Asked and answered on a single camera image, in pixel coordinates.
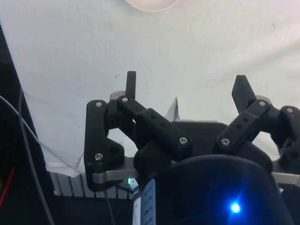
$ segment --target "white cable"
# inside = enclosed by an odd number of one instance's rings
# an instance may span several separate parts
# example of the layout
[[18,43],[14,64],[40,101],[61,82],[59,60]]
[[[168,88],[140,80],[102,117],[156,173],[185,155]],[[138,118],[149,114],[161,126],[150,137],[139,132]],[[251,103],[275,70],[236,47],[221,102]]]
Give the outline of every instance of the white cable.
[[36,171],[36,169],[34,167],[34,164],[33,164],[33,159],[32,159],[32,155],[31,155],[31,151],[30,151],[30,147],[29,147],[25,127],[24,127],[24,119],[22,118],[22,96],[23,96],[23,91],[22,91],[22,89],[20,89],[19,103],[18,103],[18,105],[19,105],[18,106],[18,109],[19,109],[18,117],[19,117],[19,124],[20,124],[20,127],[21,127],[22,136],[23,136],[23,139],[24,139],[26,153],[27,153],[27,156],[28,156],[30,169],[31,169],[31,172],[32,172],[33,180],[34,180],[34,182],[37,186],[37,191],[38,191],[38,194],[39,194],[40,199],[42,201],[45,213],[47,215],[48,222],[49,222],[50,225],[55,225],[55,223],[53,221],[53,218],[52,218],[52,215],[51,215],[51,212],[49,210],[48,204],[46,202],[41,184],[39,183],[37,171]]
[[[3,96],[0,95],[0,99],[2,101],[4,101],[7,105],[9,105],[10,108],[12,108],[14,110],[14,112],[19,115],[19,112],[10,104],[10,102],[8,102]],[[68,167],[70,167],[71,169],[73,169],[74,171],[76,171],[77,173],[80,173],[76,168],[74,168],[73,166],[71,166],[69,163],[67,163],[65,160],[61,159],[59,157],[59,155],[57,153],[55,153],[51,148],[49,148],[48,146],[46,146],[45,144],[43,144],[38,137],[34,134],[34,132],[31,130],[31,128],[29,127],[29,125],[26,123],[26,121],[24,120],[24,118],[22,118],[23,123],[25,124],[26,128],[29,130],[29,132],[31,133],[31,135],[34,137],[34,139],[37,141],[37,143],[40,144],[41,147],[43,147],[43,149],[45,149],[46,151],[48,151],[51,155],[53,155],[55,158],[57,158],[58,160],[60,160],[61,162],[63,162],[64,164],[66,164]]]

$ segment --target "red wire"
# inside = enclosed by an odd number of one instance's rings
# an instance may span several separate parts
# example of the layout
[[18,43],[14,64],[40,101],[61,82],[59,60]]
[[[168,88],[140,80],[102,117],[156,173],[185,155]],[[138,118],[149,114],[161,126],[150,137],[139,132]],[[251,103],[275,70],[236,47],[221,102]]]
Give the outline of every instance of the red wire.
[[14,173],[15,173],[15,167],[13,167],[13,169],[11,170],[11,172],[9,174],[9,177],[8,177],[8,180],[7,180],[7,182],[5,184],[5,187],[3,189],[2,195],[0,197],[0,208],[1,208],[1,206],[3,204],[3,201],[4,201],[4,198],[5,198],[5,196],[8,192],[8,188],[10,186],[10,183],[11,183],[12,179],[13,179]]

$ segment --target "white backdrop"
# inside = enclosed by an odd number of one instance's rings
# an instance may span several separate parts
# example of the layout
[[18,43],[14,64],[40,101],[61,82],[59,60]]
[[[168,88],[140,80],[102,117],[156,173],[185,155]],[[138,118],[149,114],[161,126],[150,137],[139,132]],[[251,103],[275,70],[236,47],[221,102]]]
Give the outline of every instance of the white backdrop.
[[[297,0],[180,0],[160,13],[125,0],[0,0],[38,137],[73,167],[83,153],[86,104],[123,90],[128,70],[137,71],[141,104],[164,115],[178,97],[181,119],[230,123],[237,74],[276,107],[300,107],[299,12]],[[256,142],[278,156],[267,135]],[[49,171],[77,174],[43,152]]]

